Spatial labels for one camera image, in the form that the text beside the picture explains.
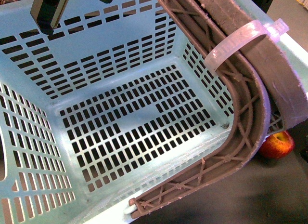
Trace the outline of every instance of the perforated plastic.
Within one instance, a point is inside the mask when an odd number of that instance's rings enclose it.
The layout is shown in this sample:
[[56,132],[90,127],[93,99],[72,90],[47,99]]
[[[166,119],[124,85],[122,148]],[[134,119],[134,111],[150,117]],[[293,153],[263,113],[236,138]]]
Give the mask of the perforated plastic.
[[[50,36],[31,2],[0,7],[10,24],[0,34],[0,223],[84,223],[184,169],[200,184],[204,165],[225,164],[216,179],[256,152],[270,103],[240,54],[213,76],[157,0],[70,0]],[[225,38],[211,31],[209,48]]]

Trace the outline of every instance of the zip tie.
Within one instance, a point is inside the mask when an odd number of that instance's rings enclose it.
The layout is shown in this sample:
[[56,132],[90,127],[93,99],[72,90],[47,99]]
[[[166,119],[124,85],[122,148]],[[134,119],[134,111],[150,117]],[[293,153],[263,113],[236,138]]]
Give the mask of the zip tie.
[[220,42],[205,58],[205,66],[209,72],[216,75],[217,68],[231,55],[261,35],[268,35],[275,43],[286,33],[289,27],[280,18],[273,24],[262,25],[259,20],[251,21],[234,31]]

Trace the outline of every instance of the gray floor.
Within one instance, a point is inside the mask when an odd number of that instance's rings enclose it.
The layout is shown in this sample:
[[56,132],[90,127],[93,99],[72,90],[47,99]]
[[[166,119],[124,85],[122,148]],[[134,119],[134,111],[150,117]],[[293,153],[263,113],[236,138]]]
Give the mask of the gray floor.
[[[308,51],[308,10],[295,0],[274,0],[268,14]],[[236,174],[134,221],[134,224],[307,224],[308,122],[290,130],[295,150],[280,160],[256,155]]]

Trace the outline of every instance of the rectangular slot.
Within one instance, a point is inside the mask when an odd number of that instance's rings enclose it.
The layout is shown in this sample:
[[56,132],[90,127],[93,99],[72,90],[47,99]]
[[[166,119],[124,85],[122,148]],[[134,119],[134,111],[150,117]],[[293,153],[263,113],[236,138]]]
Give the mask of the rectangular slot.
[[13,224],[13,215],[10,200],[8,198],[3,198],[1,200],[2,210],[4,215],[4,223],[5,224]]
[[30,196],[25,196],[26,207],[28,211],[29,218],[34,218],[33,204]]
[[24,208],[23,208],[23,205],[21,203],[21,199],[20,198],[14,198],[14,203],[15,203],[15,207],[16,207],[18,222],[21,223],[25,220]]

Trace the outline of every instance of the apple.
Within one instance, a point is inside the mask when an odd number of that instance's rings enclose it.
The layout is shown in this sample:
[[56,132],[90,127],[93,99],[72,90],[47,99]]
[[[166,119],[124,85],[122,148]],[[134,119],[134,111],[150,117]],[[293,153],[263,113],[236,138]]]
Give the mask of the apple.
[[288,131],[275,133],[266,138],[258,153],[265,158],[279,159],[294,149],[294,140]]

